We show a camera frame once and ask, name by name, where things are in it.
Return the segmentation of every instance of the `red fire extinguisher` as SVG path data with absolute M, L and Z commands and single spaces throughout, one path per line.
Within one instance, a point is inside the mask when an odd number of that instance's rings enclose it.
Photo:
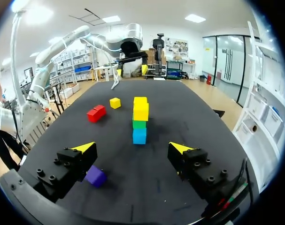
M 211 75 L 208 75 L 207 77 L 207 84 L 211 84 Z

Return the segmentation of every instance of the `black tablecloth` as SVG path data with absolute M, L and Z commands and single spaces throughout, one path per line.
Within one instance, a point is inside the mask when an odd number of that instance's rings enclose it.
M 200 218 L 207 203 L 188 182 L 182 182 L 167 159 L 169 142 L 201 147 L 208 158 L 229 171 L 233 179 L 246 154 L 231 131 L 193 91 L 176 81 L 100 82 L 77 99 L 41 136 L 21 170 L 35 174 L 52 162 L 63 147 L 95 141 L 95 164 L 108 176 L 99 189 L 77 182 L 58 205 L 86 217 L 117 222 L 188 224 Z M 150 105 L 147 144 L 132 144 L 132 108 L 135 96 L 146 96 Z M 112 109 L 111 98 L 122 107 Z M 93 124 L 86 113 L 104 105 L 107 116 Z M 258 195 L 250 166 L 254 195 Z M 248 207 L 246 198 L 241 210 Z

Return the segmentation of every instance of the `black pants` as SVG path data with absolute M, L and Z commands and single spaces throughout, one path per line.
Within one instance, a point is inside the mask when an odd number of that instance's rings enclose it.
M 12 159 L 9 149 L 5 145 L 4 141 L 20 159 L 24 156 L 22 145 L 18 144 L 10 134 L 0 130 L 0 158 L 9 170 L 15 169 L 18 171 L 18 164 Z

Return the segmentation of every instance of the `glass wall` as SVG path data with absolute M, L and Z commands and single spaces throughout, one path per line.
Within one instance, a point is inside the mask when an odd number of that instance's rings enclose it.
M 207 37 L 204 41 L 204 52 L 203 52 L 203 68 L 202 73 L 206 77 L 210 75 L 211 84 L 213 84 L 214 71 L 216 68 L 216 38 Z
M 262 63 L 262 58 L 258 57 L 258 63 Z M 222 35 L 204 38 L 203 74 L 212 75 L 211 84 L 241 106 L 246 102 L 251 69 L 250 37 Z

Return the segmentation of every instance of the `red cube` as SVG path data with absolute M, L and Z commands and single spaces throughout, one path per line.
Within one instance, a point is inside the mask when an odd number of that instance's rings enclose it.
M 103 105 L 97 105 L 94 109 L 100 112 L 101 117 L 107 114 L 106 108 Z
M 92 123 L 96 123 L 100 119 L 100 114 L 97 110 L 92 109 L 87 113 L 88 120 Z
M 87 116 L 90 122 L 96 123 L 101 117 L 106 114 L 106 108 L 103 105 L 97 105 L 87 113 Z

